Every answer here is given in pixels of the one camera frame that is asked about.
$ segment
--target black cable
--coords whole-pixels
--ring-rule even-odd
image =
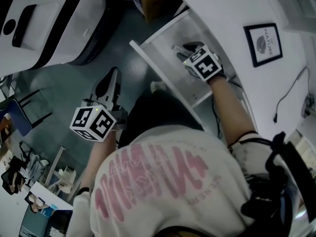
[[[217,124],[217,137],[221,140],[223,138],[223,134],[222,134],[221,127],[220,127],[221,120],[216,114],[214,105],[215,105],[215,101],[214,101],[214,95],[213,95],[212,96],[212,110],[213,110],[213,114],[215,116],[215,120],[216,120],[216,124]]]
[[[277,123],[277,110],[278,110],[279,104],[288,96],[288,94],[291,92],[292,88],[294,87],[295,83],[298,81],[298,79],[301,77],[301,75],[303,74],[304,70],[306,70],[306,69],[308,71],[308,84],[307,84],[308,85],[308,94],[311,97],[311,99],[314,98],[313,95],[310,92],[310,69],[309,69],[309,67],[306,66],[300,71],[300,73],[296,77],[295,81],[293,82],[292,86],[290,87],[289,91],[277,103],[277,105],[276,105],[276,114],[275,114],[275,117],[273,119],[274,123]]]

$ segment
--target black strap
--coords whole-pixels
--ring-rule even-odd
[[[264,145],[267,145],[267,146],[271,146],[271,141],[263,139],[263,138],[250,138],[250,139],[246,139],[246,140],[243,140],[243,141],[239,141],[239,143],[241,143],[241,144],[250,143],[250,142],[260,143],[260,144],[264,144]]]
[[[278,152],[289,168],[302,195],[309,222],[316,218],[316,185],[302,158],[291,143]]]

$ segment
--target white t-shirt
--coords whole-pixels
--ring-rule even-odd
[[[108,156],[91,197],[74,200],[68,237],[151,237],[171,226],[237,236],[253,223],[240,212],[251,195],[244,174],[267,173],[268,146],[237,143],[231,154],[208,133],[159,130]]]

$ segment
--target black handle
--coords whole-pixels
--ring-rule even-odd
[[[24,10],[22,11],[21,17],[19,19],[19,23],[16,27],[16,30],[13,36],[12,46],[21,47],[24,34],[29,25],[29,22],[30,22],[30,19],[32,17],[35,7],[36,7],[36,4],[29,5],[25,7]]]

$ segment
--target desk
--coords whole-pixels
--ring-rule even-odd
[[[73,207],[67,202],[63,201],[53,192],[49,191],[45,186],[39,182],[35,182],[30,190],[38,198],[41,198],[45,204],[54,210],[73,210]]]
[[[273,118],[277,102],[307,64],[301,36],[282,29],[281,19],[268,0],[184,2],[204,22],[230,59],[247,95],[258,132],[268,139],[281,131],[289,136],[301,120],[301,108],[308,93],[307,73],[280,104],[277,124]],[[269,22],[277,24],[283,58],[254,68],[243,27]]]

